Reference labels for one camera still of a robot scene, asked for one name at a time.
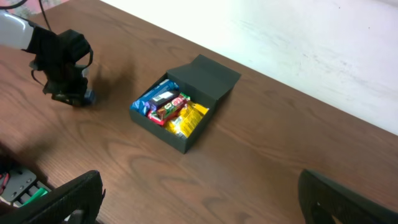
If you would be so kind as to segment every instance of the yellow candy wrapper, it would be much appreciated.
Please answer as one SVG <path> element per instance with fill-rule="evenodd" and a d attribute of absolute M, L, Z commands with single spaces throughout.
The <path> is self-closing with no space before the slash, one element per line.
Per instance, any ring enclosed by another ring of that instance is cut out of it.
<path fill-rule="evenodd" d="M 165 124 L 165 129 L 181 138 L 188 138 L 207 111 L 202 105 L 188 102 L 181 109 L 179 117 Z"/>

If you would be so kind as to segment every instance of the black plastic object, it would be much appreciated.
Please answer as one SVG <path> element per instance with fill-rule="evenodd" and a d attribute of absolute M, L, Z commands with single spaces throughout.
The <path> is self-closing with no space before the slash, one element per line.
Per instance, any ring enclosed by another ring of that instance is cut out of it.
<path fill-rule="evenodd" d="M 321 174 L 304 170 L 298 180 L 298 198 L 306 224 L 398 223 L 392 212 Z"/>
<path fill-rule="evenodd" d="M 205 130 L 220 101 L 232 90 L 240 76 L 238 72 L 199 55 L 192 63 L 168 70 L 141 95 L 145 95 L 168 78 L 174 81 L 180 87 L 180 91 L 189 96 L 193 102 L 209 108 L 187 139 L 168 132 L 135 110 L 130 110 L 131 119 L 178 151 L 186 153 Z"/>
<path fill-rule="evenodd" d="M 104 194 L 100 173 L 92 170 L 0 217 L 0 223 L 53 224 L 71 215 L 69 223 L 93 224 Z"/>
<path fill-rule="evenodd" d="M 93 51 L 83 34 L 67 30 L 59 35 L 33 22 L 32 40 L 26 52 L 36 54 L 30 63 L 32 77 L 39 82 L 34 71 L 43 71 L 47 77 L 43 92 L 52 94 L 52 99 L 72 106 L 91 104 L 85 97 L 88 80 L 83 70 L 93 62 Z M 88 65 L 76 65 L 77 61 L 90 54 Z"/>

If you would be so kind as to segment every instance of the box lid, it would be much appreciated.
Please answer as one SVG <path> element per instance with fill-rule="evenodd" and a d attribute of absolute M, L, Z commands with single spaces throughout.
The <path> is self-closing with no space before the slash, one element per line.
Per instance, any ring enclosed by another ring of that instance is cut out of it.
<path fill-rule="evenodd" d="M 241 77 L 241 74 L 203 55 L 193 62 L 173 68 L 167 73 L 197 88 L 208 96 L 219 100 Z"/>

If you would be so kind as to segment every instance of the red candy wrapper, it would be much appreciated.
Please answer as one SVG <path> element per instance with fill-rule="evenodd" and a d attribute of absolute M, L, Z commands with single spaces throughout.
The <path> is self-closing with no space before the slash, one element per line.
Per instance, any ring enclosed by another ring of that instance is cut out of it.
<path fill-rule="evenodd" d="M 174 114 L 175 111 L 180 111 L 184 104 L 189 100 L 188 96 L 184 94 L 180 94 L 178 97 L 174 98 L 170 103 L 167 103 L 161 109 L 156 111 L 156 114 L 160 118 L 160 120 L 169 119 L 171 114 Z"/>
<path fill-rule="evenodd" d="M 158 115 L 156 114 L 156 111 L 150 111 L 150 112 L 148 113 L 148 118 L 149 118 L 151 121 L 153 121 L 154 123 L 156 123 L 156 124 L 158 124 L 158 125 L 160 125 L 160 126 L 163 126 L 163 125 L 164 125 L 166 122 L 168 122 L 170 119 L 173 119 L 173 118 L 175 118 L 176 116 L 178 116 L 178 112 L 180 112 L 181 109 L 182 109 L 182 107 L 181 107 L 179 110 L 174 111 L 172 114 L 168 115 L 168 117 L 165 118 L 164 120 L 161 120 L 161 119 L 158 117 Z"/>

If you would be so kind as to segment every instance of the white wall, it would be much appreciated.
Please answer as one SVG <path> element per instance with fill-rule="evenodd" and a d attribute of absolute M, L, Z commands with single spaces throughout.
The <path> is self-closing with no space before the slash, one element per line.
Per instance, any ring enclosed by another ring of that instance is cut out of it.
<path fill-rule="evenodd" d="M 398 134 L 398 0 L 103 0 Z"/>

